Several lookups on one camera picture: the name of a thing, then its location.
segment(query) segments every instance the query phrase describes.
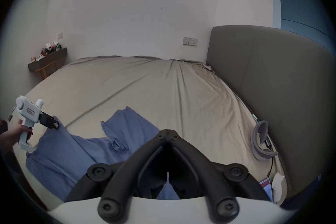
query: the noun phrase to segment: screw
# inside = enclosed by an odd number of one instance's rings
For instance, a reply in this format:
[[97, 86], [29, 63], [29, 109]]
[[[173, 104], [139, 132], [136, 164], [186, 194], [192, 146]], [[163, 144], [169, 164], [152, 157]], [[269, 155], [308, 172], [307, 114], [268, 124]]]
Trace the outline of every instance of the screw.
[[98, 206], [98, 213], [104, 217], [116, 217], [119, 215], [119, 212], [119, 205], [113, 200], [103, 200]]
[[227, 204], [225, 205], [225, 209], [231, 211], [233, 209], [233, 204]]
[[103, 174], [105, 174], [105, 169], [102, 167], [97, 167], [96, 169], [93, 170], [93, 174], [95, 176], [102, 176]]
[[109, 210], [111, 210], [111, 205], [109, 205], [109, 204], [104, 204], [104, 205], [103, 205], [103, 209], [104, 209], [105, 211], [109, 211]]
[[243, 174], [243, 171], [239, 167], [233, 167], [230, 169], [230, 174], [233, 176], [241, 176]]
[[234, 215], [237, 215], [238, 212], [239, 206], [232, 198], [221, 201], [217, 206], [217, 213], [222, 217], [233, 217]]

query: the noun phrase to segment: gray headset strap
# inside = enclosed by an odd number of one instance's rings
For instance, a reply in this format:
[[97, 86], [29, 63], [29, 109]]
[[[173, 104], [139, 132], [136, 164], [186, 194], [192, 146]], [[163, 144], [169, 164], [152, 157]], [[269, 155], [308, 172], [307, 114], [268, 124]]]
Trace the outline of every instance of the gray headset strap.
[[271, 151], [269, 149], [261, 149], [258, 145], [257, 135], [260, 134], [260, 142], [264, 143], [267, 139], [268, 132], [268, 122], [267, 121], [259, 121], [257, 125], [253, 129], [253, 133], [251, 135], [251, 149], [253, 155], [258, 160], [268, 160], [272, 157], [276, 156], [278, 153], [275, 151]]

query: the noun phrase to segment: wooden chair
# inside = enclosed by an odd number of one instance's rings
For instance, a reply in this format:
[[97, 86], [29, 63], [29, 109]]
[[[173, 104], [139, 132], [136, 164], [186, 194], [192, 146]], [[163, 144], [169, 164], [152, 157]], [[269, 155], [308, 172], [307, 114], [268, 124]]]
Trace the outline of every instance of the wooden chair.
[[46, 79], [49, 75], [51, 75], [51, 74], [47, 75], [47, 73], [46, 73], [46, 71], [45, 71], [46, 68], [48, 68], [48, 67], [51, 66], [51, 65], [54, 65], [54, 66], [55, 66], [55, 71], [56, 71], [56, 70], [57, 70], [57, 67], [56, 67], [56, 61], [53, 61], [53, 62], [47, 64], [46, 66], [44, 66], [44, 67], [42, 67], [42, 68], [40, 68], [40, 69], [37, 69], [37, 70], [35, 71], [35, 72], [38, 72], [38, 73], [40, 74], [40, 77], [41, 77], [42, 80]]

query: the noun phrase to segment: blue fabric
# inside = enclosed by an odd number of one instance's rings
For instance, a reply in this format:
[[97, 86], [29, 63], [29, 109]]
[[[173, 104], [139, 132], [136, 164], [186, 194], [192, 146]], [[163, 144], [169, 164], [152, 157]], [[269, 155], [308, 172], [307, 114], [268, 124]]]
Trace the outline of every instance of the blue fabric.
[[[47, 129], [37, 149], [31, 154], [27, 152], [26, 167], [44, 187], [64, 201], [91, 165], [125, 161], [159, 132], [129, 107], [118, 110], [108, 121], [102, 121], [101, 126], [107, 138], [84, 139], [71, 135], [61, 122], [58, 129]], [[172, 200], [178, 196], [167, 183], [158, 199]]]

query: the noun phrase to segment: wrinkled sheet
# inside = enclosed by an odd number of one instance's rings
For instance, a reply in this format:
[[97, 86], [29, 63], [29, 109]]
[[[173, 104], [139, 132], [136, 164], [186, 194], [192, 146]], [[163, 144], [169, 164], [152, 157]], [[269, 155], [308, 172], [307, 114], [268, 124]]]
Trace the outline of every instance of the wrinkled sheet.
[[[160, 131], [129, 107], [115, 112], [107, 122], [101, 122], [107, 136], [103, 138], [71, 135], [62, 122], [54, 118], [59, 122], [58, 129], [47, 129], [36, 150], [27, 152], [26, 167], [62, 201], [91, 165], [123, 162]], [[178, 199], [168, 185], [167, 182], [158, 198]]]
[[[256, 122], [247, 107], [202, 63], [156, 58], [97, 57], [73, 62], [47, 77], [26, 97], [44, 100], [42, 111], [57, 116], [70, 134], [106, 137], [100, 122], [118, 109], [131, 107], [158, 129], [174, 129], [213, 162], [245, 165], [264, 180], [271, 160], [259, 161], [250, 149]], [[30, 142], [36, 146], [46, 128], [36, 124]], [[62, 203], [27, 170], [26, 152], [14, 147], [28, 182], [48, 209]], [[282, 175], [275, 157], [271, 180]], [[283, 181], [281, 203], [287, 194]]]

